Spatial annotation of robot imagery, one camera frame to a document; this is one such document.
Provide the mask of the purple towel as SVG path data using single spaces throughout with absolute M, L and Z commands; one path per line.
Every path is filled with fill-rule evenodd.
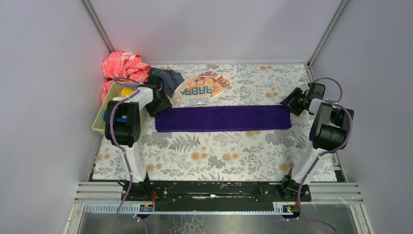
M 283 105 L 172 108 L 155 118 L 160 133 L 288 130 L 290 113 Z

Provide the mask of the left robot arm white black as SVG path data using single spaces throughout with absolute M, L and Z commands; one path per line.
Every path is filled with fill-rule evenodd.
M 120 100 L 111 99 L 106 105 L 105 138 L 123 152 L 130 182 L 142 182 L 147 170 L 142 162 L 138 141 L 141 136 L 141 112 L 146 110 L 150 117 L 156 117 L 163 110 L 172 108 L 164 92 L 164 81 L 150 75 L 144 84 L 122 82 L 115 78 L 114 84 L 132 89 L 132 93 Z

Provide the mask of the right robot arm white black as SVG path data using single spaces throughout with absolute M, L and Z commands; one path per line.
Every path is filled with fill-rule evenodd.
M 309 89 L 306 91 L 295 88 L 281 101 L 281 104 L 287 105 L 288 111 L 296 116 L 304 110 L 315 116 L 306 153 L 282 179 L 287 185 L 308 184 L 327 155 L 347 145 L 353 129 L 354 110 L 344 108 L 337 102 L 325 100 L 325 85 L 313 82 L 308 86 Z

